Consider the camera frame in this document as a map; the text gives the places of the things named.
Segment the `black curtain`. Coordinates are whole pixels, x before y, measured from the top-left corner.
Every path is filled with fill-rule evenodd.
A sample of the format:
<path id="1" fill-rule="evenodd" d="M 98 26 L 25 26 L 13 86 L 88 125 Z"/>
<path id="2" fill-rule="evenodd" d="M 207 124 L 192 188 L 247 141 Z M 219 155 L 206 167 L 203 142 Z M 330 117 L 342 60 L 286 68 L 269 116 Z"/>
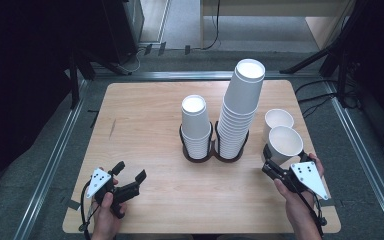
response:
<path id="1" fill-rule="evenodd" d="M 75 92 L 66 70 L 95 3 L 0 0 L 0 175 Z"/>

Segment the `person's right hand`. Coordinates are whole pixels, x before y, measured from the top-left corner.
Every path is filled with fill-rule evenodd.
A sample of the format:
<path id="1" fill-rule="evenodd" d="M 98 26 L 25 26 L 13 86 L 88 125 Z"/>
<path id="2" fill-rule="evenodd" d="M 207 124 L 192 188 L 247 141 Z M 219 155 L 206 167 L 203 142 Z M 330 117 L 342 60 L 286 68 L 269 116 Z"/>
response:
<path id="1" fill-rule="evenodd" d="M 315 162 L 317 171 L 319 173 L 320 178 L 323 177 L 324 168 L 320 161 L 320 159 L 314 153 L 308 154 L 309 158 Z M 297 193 L 293 193 L 288 190 L 288 188 L 282 183 L 281 180 L 275 179 L 274 184 L 278 190 L 278 192 L 285 198 L 285 209 L 288 220 L 292 225 L 309 225 L 310 223 L 314 223 L 310 215 L 309 208 L 305 205 L 302 199 L 299 197 Z M 306 199 L 308 205 L 313 208 L 314 200 L 313 194 L 309 191 L 304 191 L 301 195 Z"/>

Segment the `person's left hand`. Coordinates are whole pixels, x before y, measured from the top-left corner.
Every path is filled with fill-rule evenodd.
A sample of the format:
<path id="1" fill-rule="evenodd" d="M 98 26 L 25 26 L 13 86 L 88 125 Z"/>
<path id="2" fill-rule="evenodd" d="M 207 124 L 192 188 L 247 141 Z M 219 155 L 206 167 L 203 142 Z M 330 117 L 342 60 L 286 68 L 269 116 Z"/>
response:
<path id="1" fill-rule="evenodd" d="M 118 233 L 121 227 L 122 220 L 113 214 L 111 211 L 111 205 L 113 203 L 113 194 L 107 192 L 100 204 L 97 204 L 95 200 L 92 201 L 92 206 L 96 208 L 94 214 L 94 230 L 106 229 L 112 232 Z"/>

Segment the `short stack of white cups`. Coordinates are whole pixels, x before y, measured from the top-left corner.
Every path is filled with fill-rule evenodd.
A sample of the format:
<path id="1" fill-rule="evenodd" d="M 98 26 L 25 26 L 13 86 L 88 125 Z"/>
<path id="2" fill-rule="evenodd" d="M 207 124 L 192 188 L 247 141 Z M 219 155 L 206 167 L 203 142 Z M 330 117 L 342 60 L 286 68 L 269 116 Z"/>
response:
<path id="1" fill-rule="evenodd" d="M 208 155 L 212 124 L 205 99 L 200 95 L 189 95 L 182 101 L 181 136 L 187 154 L 194 160 Z"/>

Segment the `black equipment case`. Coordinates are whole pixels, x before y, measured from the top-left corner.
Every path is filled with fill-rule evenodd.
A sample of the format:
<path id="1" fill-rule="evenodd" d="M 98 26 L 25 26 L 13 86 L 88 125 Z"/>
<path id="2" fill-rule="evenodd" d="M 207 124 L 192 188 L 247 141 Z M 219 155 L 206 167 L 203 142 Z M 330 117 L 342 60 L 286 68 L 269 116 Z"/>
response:
<path id="1" fill-rule="evenodd" d="M 141 0 L 101 0 L 117 61 L 138 52 L 144 25 Z"/>

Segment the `black double cup holder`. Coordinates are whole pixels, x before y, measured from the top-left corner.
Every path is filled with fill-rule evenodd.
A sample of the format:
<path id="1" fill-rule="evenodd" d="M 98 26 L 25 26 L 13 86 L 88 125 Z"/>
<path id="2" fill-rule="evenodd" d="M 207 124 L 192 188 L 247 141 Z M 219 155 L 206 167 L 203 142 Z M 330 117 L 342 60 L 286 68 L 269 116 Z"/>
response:
<path id="1" fill-rule="evenodd" d="M 242 141 L 242 145 L 240 146 L 240 149 L 237 153 L 236 156 L 232 158 L 224 158 L 223 156 L 220 155 L 221 152 L 221 146 L 220 146 L 220 141 L 221 141 L 221 135 L 218 132 L 218 121 L 215 122 L 215 125 L 211 126 L 211 132 L 210 135 L 206 138 L 206 155 L 203 156 L 202 158 L 193 158 L 190 155 L 190 151 L 187 148 L 187 143 L 186 143 L 186 136 L 182 133 L 182 127 L 179 127 L 179 137 L 182 142 L 182 151 L 184 157 L 193 163 L 203 163 L 211 159 L 212 157 L 216 158 L 217 160 L 225 163 L 233 163 L 238 161 L 244 152 L 244 147 L 247 143 L 249 133 L 246 133 L 244 140 Z"/>

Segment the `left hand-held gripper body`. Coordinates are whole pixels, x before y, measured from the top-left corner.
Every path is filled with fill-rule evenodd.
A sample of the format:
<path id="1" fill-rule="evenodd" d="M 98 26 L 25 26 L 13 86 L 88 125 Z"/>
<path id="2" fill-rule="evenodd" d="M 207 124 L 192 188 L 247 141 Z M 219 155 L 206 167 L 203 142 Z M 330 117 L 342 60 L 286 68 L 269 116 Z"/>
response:
<path id="1" fill-rule="evenodd" d="M 91 176 L 91 182 L 88 187 L 86 197 L 94 198 L 97 204 L 100 204 L 107 192 L 113 194 L 113 203 L 111 211 L 119 219 L 124 217 L 121 212 L 121 204 L 138 196 L 140 194 L 140 184 L 135 180 L 127 185 L 116 187 L 111 172 L 105 172 L 100 168 L 96 168 Z"/>

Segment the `black metal stand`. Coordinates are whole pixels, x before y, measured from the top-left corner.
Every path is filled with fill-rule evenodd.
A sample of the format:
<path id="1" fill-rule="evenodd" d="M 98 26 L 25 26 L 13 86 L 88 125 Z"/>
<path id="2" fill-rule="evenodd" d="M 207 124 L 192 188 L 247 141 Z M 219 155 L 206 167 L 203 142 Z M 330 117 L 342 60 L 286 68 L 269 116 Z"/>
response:
<path id="1" fill-rule="evenodd" d="M 128 76 L 133 73 L 132 70 L 123 70 L 104 58 L 93 54 L 90 51 L 74 48 L 69 55 L 69 79 L 71 84 L 71 109 L 74 109 L 80 102 L 80 90 L 78 73 L 81 73 L 86 79 L 93 80 L 96 76 L 92 67 L 92 62 L 106 68 L 107 70 L 121 76 Z"/>

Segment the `white paper cup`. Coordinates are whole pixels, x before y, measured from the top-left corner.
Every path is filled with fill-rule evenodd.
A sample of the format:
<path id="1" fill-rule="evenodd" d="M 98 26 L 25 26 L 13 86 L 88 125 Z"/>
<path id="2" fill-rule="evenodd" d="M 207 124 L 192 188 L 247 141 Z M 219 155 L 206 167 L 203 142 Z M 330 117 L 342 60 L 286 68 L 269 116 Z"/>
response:
<path id="1" fill-rule="evenodd" d="M 294 126 L 293 116 L 284 109 L 270 109 L 264 116 L 263 139 L 268 140 L 269 132 L 278 126 L 292 128 Z"/>
<path id="2" fill-rule="evenodd" d="M 268 148 L 271 160 L 281 165 L 303 151 L 303 140 L 296 130 L 277 126 L 269 132 Z"/>

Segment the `black tripod stand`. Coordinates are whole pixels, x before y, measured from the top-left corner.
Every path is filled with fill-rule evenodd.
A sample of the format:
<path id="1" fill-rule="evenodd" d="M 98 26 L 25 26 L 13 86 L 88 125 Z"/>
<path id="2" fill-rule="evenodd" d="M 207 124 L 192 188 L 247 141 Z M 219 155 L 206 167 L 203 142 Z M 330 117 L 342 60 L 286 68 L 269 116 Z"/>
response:
<path id="1" fill-rule="evenodd" d="M 347 103 L 345 101 L 345 86 L 349 53 L 352 48 L 352 44 L 356 41 L 357 30 L 362 23 L 364 11 L 368 2 L 369 0 L 356 0 L 356 5 L 354 6 L 350 17 L 344 24 L 339 35 L 330 45 L 296 65 L 280 70 L 279 73 L 294 74 L 324 57 L 325 60 L 319 69 L 319 75 L 322 77 L 331 77 L 335 70 L 339 69 L 336 86 L 336 98 L 343 108 L 347 108 Z"/>

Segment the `metal floor rail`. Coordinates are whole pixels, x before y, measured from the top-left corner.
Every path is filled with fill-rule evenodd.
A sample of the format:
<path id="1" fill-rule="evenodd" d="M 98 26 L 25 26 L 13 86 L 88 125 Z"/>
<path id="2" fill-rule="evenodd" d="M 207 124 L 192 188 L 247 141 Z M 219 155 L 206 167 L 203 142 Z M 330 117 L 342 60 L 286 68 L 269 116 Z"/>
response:
<path id="1" fill-rule="evenodd" d="M 349 110 L 341 105 L 337 97 L 332 99 L 332 105 L 334 106 L 336 114 L 338 115 L 354 152 L 357 155 L 357 159 L 384 213 L 384 180 L 368 151 L 367 145 L 364 143 L 362 136 L 357 130 L 356 124 L 352 120 Z"/>
<path id="2" fill-rule="evenodd" d="M 57 170 L 59 169 L 66 147 L 83 108 L 84 98 L 87 95 L 89 87 L 89 81 L 81 81 L 79 89 L 81 99 L 70 110 L 68 117 L 65 120 L 64 126 L 37 183 L 36 189 L 29 200 L 27 209 L 21 219 L 21 222 L 19 223 L 13 240 L 28 240 L 40 213 L 44 209 L 45 199 L 48 196 L 53 181 L 55 180 Z"/>
<path id="3" fill-rule="evenodd" d="M 233 76 L 232 71 L 176 71 L 176 72 L 134 72 L 127 75 L 117 75 L 112 72 L 102 72 L 96 75 L 97 79 L 110 79 L 118 82 L 170 82 L 170 81 L 225 81 Z M 317 72 L 298 72 L 282 74 L 279 71 L 268 71 L 265 78 L 296 79 L 319 78 Z"/>

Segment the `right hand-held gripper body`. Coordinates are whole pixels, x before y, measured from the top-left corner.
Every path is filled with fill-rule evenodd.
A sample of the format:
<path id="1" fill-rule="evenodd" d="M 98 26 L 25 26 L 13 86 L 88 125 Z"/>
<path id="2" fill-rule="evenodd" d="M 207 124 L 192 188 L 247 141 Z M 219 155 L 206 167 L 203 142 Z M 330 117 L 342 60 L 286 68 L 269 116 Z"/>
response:
<path id="1" fill-rule="evenodd" d="M 328 199 L 316 164 L 312 161 L 293 163 L 288 169 L 283 169 L 272 160 L 267 160 L 262 171 L 271 179 L 279 179 L 291 192 L 311 190 L 322 199 Z"/>

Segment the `light wooden desk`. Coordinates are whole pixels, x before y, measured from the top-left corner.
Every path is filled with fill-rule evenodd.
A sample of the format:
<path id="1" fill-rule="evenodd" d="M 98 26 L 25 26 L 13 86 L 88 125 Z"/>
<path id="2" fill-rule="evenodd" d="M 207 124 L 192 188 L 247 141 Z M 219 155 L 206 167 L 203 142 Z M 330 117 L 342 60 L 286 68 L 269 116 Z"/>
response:
<path id="1" fill-rule="evenodd" d="M 356 0 L 199 0 L 201 41 L 205 16 L 304 17 L 319 49 L 337 36 Z"/>

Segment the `tall stack of white cups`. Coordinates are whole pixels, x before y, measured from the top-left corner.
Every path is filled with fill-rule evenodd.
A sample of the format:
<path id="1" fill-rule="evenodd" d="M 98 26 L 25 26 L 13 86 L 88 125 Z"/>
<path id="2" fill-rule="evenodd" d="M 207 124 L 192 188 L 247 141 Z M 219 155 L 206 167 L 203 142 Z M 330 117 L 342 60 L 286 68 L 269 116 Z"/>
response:
<path id="1" fill-rule="evenodd" d="M 227 161 L 236 159 L 246 142 L 258 109 L 264 65 L 254 59 L 240 60 L 223 96 L 216 127 L 216 152 Z"/>

